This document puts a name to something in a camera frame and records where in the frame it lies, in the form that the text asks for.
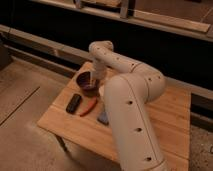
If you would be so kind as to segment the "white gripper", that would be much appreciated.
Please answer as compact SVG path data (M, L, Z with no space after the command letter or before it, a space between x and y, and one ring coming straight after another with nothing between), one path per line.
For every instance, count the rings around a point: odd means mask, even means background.
M92 71L92 77L90 79L90 85L91 87L96 87L98 84L98 80L104 79L106 77L106 65L103 61L94 59L93 60L93 71Z

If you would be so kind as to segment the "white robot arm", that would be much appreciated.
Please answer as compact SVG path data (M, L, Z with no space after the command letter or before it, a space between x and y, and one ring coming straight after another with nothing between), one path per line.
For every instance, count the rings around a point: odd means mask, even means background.
M165 90L164 75L154 67L113 51L110 41L89 45L93 77L110 66L118 73L104 85L104 107L122 171L169 171L145 104Z

